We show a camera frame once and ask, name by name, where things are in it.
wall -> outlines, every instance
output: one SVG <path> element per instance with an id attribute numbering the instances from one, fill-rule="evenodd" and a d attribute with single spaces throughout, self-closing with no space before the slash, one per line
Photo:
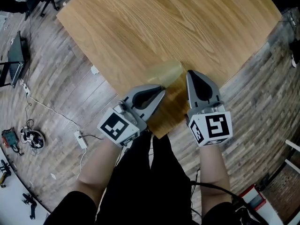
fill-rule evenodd
<path id="1" fill-rule="evenodd" d="M 1 159 L 7 162 L 2 150 L 0 150 Z M 30 219 L 30 206 L 22 202 L 24 199 L 22 194 L 28 194 L 28 190 L 13 171 L 12 175 L 5 180 L 5 185 L 6 188 L 0 188 L 0 225 L 42 225 L 47 210 L 37 202 L 36 220 Z"/>
<path id="2" fill-rule="evenodd" d="M 300 153 L 296 151 L 290 161 L 300 167 Z M 268 198 L 283 222 L 289 222 L 299 211 L 299 181 L 300 174 L 289 165 L 286 165 L 263 191 L 263 194 Z"/>

wooden floor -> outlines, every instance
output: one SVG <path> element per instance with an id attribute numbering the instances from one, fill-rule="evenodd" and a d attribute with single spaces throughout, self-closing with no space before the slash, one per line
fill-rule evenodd
<path id="1" fill-rule="evenodd" d="M 31 27 L 31 67 L 28 86 L 34 98 L 63 113 L 79 124 L 83 134 L 103 137 L 96 126 L 108 107 L 117 103 L 114 89 L 101 75 L 93 75 L 92 64 L 76 46 L 49 7 L 44 18 L 35 11 L 30 21 L 13 15 L 0 31 L 0 55 L 6 61 L 11 39 L 18 30 L 29 39 Z M 300 138 L 300 70 L 291 66 L 289 42 L 294 33 L 288 22 L 280 22 L 263 48 L 220 90 L 231 111 L 234 137 L 222 145 L 232 191 L 240 193 L 266 173 L 272 174 L 284 161 L 289 149 L 285 139 Z M 76 127 L 34 101 L 27 108 L 35 129 L 46 138 L 46 147 L 32 155 L 21 144 L 22 157 L 4 148 L 24 183 L 53 210 L 70 191 L 79 173 L 83 150 L 74 138 Z M 0 89 L 0 130 L 25 125 L 27 106 L 20 86 Z M 181 123 L 169 133 L 172 149 L 186 174 L 194 179 L 199 151 L 194 139 Z M 85 163 L 101 142 L 87 137 Z M 193 208 L 201 212 L 200 189 L 195 190 Z"/>

forearm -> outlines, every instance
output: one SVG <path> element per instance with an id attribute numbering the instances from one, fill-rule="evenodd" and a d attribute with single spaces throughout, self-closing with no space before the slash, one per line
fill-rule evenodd
<path id="1" fill-rule="evenodd" d="M 87 194 L 98 206 L 120 152 L 121 148 L 105 138 L 82 168 L 74 190 Z"/>
<path id="2" fill-rule="evenodd" d="M 201 182 L 230 190 L 229 176 L 218 145 L 200 148 L 200 168 Z M 204 214 L 219 203 L 231 201 L 227 193 L 213 188 L 201 187 L 201 194 L 202 213 Z"/>

wooden table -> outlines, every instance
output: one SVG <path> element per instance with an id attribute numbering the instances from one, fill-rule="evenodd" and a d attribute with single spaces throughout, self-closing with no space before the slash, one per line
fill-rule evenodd
<path id="1" fill-rule="evenodd" d="M 122 96 L 147 68 L 177 59 L 219 87 L 265 43 L 281 14 L 271 0 L 71 0 L 58 19 Z M 188 110 L 185 72 L 148 121 L 162 137 Z"/>

white cable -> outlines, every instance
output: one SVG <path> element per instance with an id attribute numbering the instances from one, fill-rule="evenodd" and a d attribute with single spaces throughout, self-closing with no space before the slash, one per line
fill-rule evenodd
<path id="1" fill-rule="evenodd" d="M 71 119 L 67 118 L 66 116 L 64 116 L 64 115 L 62 115 L 62 114 L 60 114 L 60 113 L 54 111 L 52 108 L 47 107 L 46 105 L 44 105 L 44 104 L 38 102 L 37 100 L 35 100 L 35 99 L 34 99 L 33 97 L 31 97 L 30 95 L 28 95 L 28 96 L 29 96 L 32 100 L 34 100 L 36 103 L 41 104 L 41 105 L 44 106 L 45 108 L 48 108 L 49 110 L 52 110 L 53 112 L 55 112 L 57 115 L 62 116 L 62 117 L 64 117 L 65 119 L 69 120 L 70 122 L 74 123 L 74 125 L 75 125 L 75 126 L 78 128 L 78 130 L 80 131 L 80 128 L 78 127 L 78 125 L 77 125 L 73 120 L 71 120 Z"/>
<path id="2" fill-rule="evenodd" d="M 62 117 L 64 117 L 65 119 L 67 119 L 68 121 L 74 123 L 74 125 L 78 128 L 78 131 L 80 131 L 80 128 L 78 127 L 78 125 L 77 125 L 73 120 L 67 118 L 67 117 L 66 117 L 65 115 L 63 115 L 63 114 L 60 114 L 60 113 L 54 111 L 52 108 L 47 107 L 46 105 L 44 105 L 44 104 L 38 102 L 37 100 L 35 100 L 35 99 L 34 99 L 33 97 L 31 97 L 30 95 L 28 95 L 28 96 L 29 96 L 32 100 L 34 100 L 36 103 L 41 104 L 41 105 L 44 106 L 45 108 L 47 108 L 47 109 L 52 110 L 53 112 L 55 112 L 57 115 L 62 116 Z M 85 148 L 85 152 L 84 152 L 84 154 L 83 154 L 83 156 L 81 157 L 81 160 L 80 160 L 80 172 L 79 172 L 79 174 L 78 174 L 78 176 L 77 176 L 77 179 L 78 179 L 78 177 L 79 177 L 79 175 L 80 175 L 80 173 L 81 173 L 81 169 L 82 169 L 82 161 L 83 161 L 83 157 L 84 157 L 84 155 L 86 154 L 86 152 L 87 152 L 87 149 Z"/>
<path id="3" fill-rule="evenodd" d="M 80 175 L 80 173 L 81 173 L 81 169 L 82 169 L 82 161 L 83 161 L 83 157 L 84 157 L 84 155 L 86 154 L 86 152 L 87 152 L 87 150 L 86 150 L 86 148 L 85 148 L 85 152 L 84 152 L 84 154 L 83 154 L 83 156 L 81 157 L 81 160 L 80 160 L 80 172 L 79 172 L 79 174 L 78 174 L 78 176 L 77 176 L 76 179 L 78 179 L 78 177 L 79 177 L 79 175 Z"/>

